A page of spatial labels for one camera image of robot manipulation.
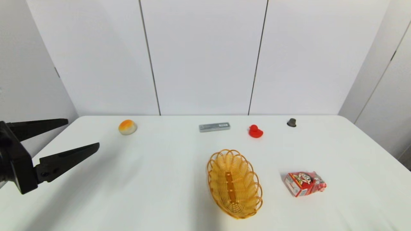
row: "white table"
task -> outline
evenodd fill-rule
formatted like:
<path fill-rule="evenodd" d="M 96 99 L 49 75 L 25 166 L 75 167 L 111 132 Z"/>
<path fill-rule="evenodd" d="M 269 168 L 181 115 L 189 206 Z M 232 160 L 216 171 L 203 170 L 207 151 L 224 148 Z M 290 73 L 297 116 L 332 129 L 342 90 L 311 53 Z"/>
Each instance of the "white table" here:
<path fill-rule="evenodd" d="M 411 173 L 339 116 L 86 116 L 57 136 L 39 158 L 100 142 L 97 153 L 51 183 L 21 195 L 0 189 L 1 231 L 411 230 Z M 122 136 L 125 119 L 137 132 Z M 199 124 L 231 129 L 199 133 Z M 256 124 L 264 135 L 250 137 Z M 253 165 L 264 204 L 235 220 L 214 203 L 206 164 L 237 149 Z M 281 174 L 316 171 L 324 192 L 295 198 Z"/>

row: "panel seam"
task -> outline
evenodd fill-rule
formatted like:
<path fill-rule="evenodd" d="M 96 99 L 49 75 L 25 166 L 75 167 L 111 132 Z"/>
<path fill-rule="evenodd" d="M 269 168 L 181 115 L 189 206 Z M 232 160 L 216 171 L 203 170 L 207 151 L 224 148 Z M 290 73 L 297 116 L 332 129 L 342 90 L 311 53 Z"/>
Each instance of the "panel seam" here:
<path fill-rule="evenodd" d="M 258 60 L 259 60 L 259 58 L 260 58 L 261 42 L 263 41 L 264 26 L 265 26 L 265 24 L 266 24 L 268 1 L 269 1 L 269 0 L 267 0 L 266 11 L 265 11 L 265 13 L 264 13 L 263 29 L 261 30 L 260 46 L 259 46 L 259 48 L 258 48 L 257 63 L 256 63 L 256 69 L 255 69 L 255 72 L 254 72 L 253 87 L 252 87 L 252 89 L 251 89 L 250 105 L 248 106 L 248 114 L 247 114 L 248 116 L 250 115 L 251 101 L 252 101 L 252 99 L 253 99 L 253 92 L 254 92 L 254 84 L 255 84 L 255 82 L 256 82 Z"/>
<path fill-rule="evenodd" d="M 141 7 L 141 0 L 139 0 L 139 6 L 140 6 L 141 21 L 143 22 L 145 44 L 146 44 L 146 46 L 147 46 L 148 59 L 149 59 L 149 61 L 150 61 L 151 75 L 152 75 L 152 78 L 153 78 L 155 97 L 156 97 L 156 100 L 157 100 L 158 114 L 161 116 L 160 103 L 159 103 L 159 100 L 158 100 L 157 87 L 156 87 L 156 84 L 155 84 L 153 64 L 152 64 L 151 55 L 150 55 L 150 48 L 149 48 L 149 46 L 148 46 L 147 32 L 146 32 L 146 30 L 145 30 L 145 22 L 144 22 L 144 16 L 143 16 L 143 8 Z"/>

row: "orange wicker basket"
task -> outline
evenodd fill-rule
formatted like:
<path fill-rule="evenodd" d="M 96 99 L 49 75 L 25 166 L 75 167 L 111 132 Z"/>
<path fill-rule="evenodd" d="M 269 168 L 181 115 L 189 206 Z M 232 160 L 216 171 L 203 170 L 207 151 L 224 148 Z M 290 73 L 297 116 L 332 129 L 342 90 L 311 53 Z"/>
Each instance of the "orange wicker basket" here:
<path fill-rule="evenodd" d="M 263 205 L 263 190 L 250 162 L 236 150 L 214 153 L 207 164 L 214 201 L 236 219 L 253 216 Z"/>

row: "squishy bread toy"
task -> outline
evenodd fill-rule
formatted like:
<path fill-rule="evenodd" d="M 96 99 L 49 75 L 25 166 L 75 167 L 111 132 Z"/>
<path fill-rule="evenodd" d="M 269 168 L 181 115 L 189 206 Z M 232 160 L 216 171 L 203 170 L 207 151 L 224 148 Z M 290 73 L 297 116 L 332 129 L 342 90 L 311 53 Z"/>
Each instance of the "squishy bread toy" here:
<path fill-rule="evenodd" d="M 137 125 L 132 120 L 124 120 L 118 126 L 118 131 L 122 135 L 130 135 L 133 134 L 137 130 Z"/>

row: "white wall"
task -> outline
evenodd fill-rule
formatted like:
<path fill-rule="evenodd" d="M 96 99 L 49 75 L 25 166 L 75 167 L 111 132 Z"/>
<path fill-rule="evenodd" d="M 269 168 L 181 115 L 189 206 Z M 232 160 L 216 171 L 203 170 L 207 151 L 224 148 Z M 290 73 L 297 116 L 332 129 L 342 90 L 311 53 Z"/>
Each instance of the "white wall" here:
<path fill-rule="evenodd" d="M 158 115 L 137 0 L 27 0 L 79 115 Z"/>
<path fill-rule="evenodd" d="M 77 118 L 26 1 L 0 1 L 0 120 Z M 34 156 L 65 127 L 23 141 Z"/>
<path fill-rule="evenodd" d="M 397 49 L 409 22 L 411 1 L 391 0 L 380 29 L 339 111 L 355 123 Z"/>
<path fill-rule="evenodd" d="M 337 114 L 388 3 L 269 1 L 250 114 Z"/>
<path fill-rule="evenodd" d="M 411 144 L 411 30 L 377 85 L 356 125 L 394 157 Z"/>
<path fill-rule="evenodd" d="M 142 0 L 162 115 L 247 114 L 267 0 Z"/>

